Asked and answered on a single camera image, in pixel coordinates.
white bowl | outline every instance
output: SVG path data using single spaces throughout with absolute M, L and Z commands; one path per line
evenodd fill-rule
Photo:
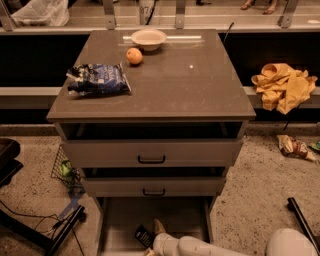
M 164 41 L 167 35 L 157 29 L 141 29 L 131 35 L 131 40 L 145 51 L 157 50 Z

white plastic bag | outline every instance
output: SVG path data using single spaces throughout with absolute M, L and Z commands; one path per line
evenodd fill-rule
M 18 26 L 64 26 L 69 20 L 68 0 L 31 0 L 11 17 Z

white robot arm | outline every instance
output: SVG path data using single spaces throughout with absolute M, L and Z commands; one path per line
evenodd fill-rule
M 174 238 L 167 233 L 160 233 L 153 249 L 157 256 L 247 256 L 201 241 L 195 237 Z
M 153 243 L 156 256 L 247 256 L 203 242 L 195 237 L 174 238 L 160 233 Z M 266 256 L 318 256 L 314 246 L 300 232 L 284 228 L 274 232 L 266 246 Z

drawer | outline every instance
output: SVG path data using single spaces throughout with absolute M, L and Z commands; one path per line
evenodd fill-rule
M 242 139 L 72 140 L 62 145 L 75 168 L 232 166 Z
M 155 218 L 173 237 L 212 241 L 205 198 L 104 198 L 103 205 L 97 255 L 144 255 L 145 248 L 135 238 L 135 232 L 143 225 L 153 233 Z
M 91 197 L 216 196 L 225 185 L 224 177 L 124 177 L 82 178 Z

food package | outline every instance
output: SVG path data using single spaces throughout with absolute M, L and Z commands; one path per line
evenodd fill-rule
M 121 64 L 82 64 L 69 69 L 66 75 L 74 80 L 68 90 L 81 95 L 131 92 Z
M 279 140 L 279 149 L 284 156 L 317 161 L 304 142 L 288 135 L 278 135 L 277 137 Z
M 315 143 L 310 143 L 310 148 L 315 150 L 316 152 L 320 153 L 320 140 Z

